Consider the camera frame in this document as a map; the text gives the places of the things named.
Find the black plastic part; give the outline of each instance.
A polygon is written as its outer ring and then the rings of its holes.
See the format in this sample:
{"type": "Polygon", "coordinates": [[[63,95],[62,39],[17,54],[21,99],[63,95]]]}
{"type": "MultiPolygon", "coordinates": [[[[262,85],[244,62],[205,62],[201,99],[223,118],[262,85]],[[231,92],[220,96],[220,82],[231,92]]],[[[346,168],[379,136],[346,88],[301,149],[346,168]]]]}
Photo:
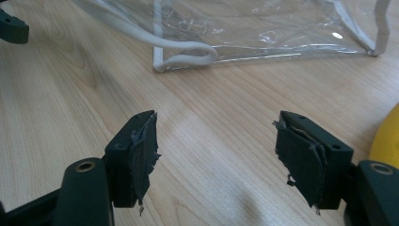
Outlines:
{"type": "Polygon", "coordinates": [[[26,44],[28,38],[29,26],[0,9],[0,39],[15,44],[26,44]]]}
{"type": "Polygon", "coordinates": [[[399,170],[380,162],[362,161],[356,181],[371,225],[399,225],[399,170]]]}
{"type": "Polygon", "coordinates": [[[160,157],[157,149],[154,111],[133,116],[106,146],[104,162],[115,207],[142,202],[150,187],[149,174],[160,157]]]}
{"type": "Polygon", "coordinates": [[[1,226],[51,225],[59,190],[53,191],[8,213],[0,210],[1,226]]]}
{"type": "Polygon", "coordinates": [[[60,188],[54,226],[114,225],[102,159],[87,158],[65,170],[60,188]]]}
{"type": "Polygon", "coordinates": [[[308,118],[281,111],[276,154],[290,171],[309,206],[338,209],[340,177],[351,166],[353,150],[308,118]]]}
{"type": "Polygon", "coordinates": [[[358,170],[358,167],[352,164],[339,182],[339,192],[346,201],[343,215],[345,226],[370,226],[357,186],[358,170]]]}

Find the transparent plastic bag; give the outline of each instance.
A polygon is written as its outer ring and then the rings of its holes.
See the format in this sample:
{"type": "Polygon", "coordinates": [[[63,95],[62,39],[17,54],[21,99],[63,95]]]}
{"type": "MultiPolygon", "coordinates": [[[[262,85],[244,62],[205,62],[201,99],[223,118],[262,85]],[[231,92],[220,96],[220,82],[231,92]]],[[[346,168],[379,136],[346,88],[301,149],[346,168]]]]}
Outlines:
{"type": "Polygon", "coordinates": [[[73,0],[154,46],[158,72],[260,57],[385,52],[390,0],[73,0]]]}

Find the metal ring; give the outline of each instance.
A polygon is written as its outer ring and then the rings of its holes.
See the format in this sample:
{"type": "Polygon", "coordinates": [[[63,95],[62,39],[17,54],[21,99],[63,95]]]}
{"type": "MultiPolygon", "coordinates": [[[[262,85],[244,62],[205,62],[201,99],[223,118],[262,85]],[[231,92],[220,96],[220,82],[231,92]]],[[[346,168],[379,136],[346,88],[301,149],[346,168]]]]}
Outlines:
{"type": "Polygon", "coordinates": [[[96,164],[94,162],[82,162],[75,167],[75,171],[77,172],[86,172],[92,170],[96,164]]]}
{"type": "Polygon", "coordinates": [[[379,172],[384,175],[393,175],[393,170],[385,165],[380,163],[371,163],[370,166],[376,172],[379,172]]]}

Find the wooden table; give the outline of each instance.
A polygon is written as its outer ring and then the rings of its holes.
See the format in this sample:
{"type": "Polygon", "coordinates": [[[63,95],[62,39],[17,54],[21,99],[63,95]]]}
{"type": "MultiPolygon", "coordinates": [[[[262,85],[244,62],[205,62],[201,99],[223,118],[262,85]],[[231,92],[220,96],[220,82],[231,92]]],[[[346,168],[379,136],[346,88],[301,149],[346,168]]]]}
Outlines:
{"type": "Polygon", "coordinates": [[[380,57],[265,60],[155,73],[152,47],[90,18],[71,1],[11,1],[27,45],[0,42],[0,200],[7,211],[61,185],[64,169],[104,147],[133,115],[158,112],[161,159],[145,211],[117,225],[343,225],[316,216],[279,162],[272,125],[306,115],[366,159],[399,101],[399,3],[380,57]]]}

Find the black clamp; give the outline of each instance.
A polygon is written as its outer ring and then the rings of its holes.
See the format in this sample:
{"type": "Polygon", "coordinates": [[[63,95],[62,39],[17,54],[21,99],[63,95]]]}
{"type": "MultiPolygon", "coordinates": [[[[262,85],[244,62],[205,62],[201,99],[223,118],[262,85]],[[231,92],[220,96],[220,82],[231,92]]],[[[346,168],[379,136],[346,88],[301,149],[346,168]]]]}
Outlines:
{"type": "Polygon", "coordinates": [[[14,44],[26,44],[28,38],[29,26],[0,9],[0,39],[14,44]]]}
{"type": "Polygon", "coordinates": [[[365,160],[351,163],[353,150],[308,118],[281,111],[276,154],[309,206],[338,209],[346,201],[347,226],[399,225],[399,170],[365,160]]]}
{"type": "Polygon", "coordinates": [[[157,153],[156,113],[133,116],[109,142],[105,156],[67,167],[60,189],[8,213],[0,202],[1,226],[114,225],[115,207],[134,207],[150,187],[157,153]]]}

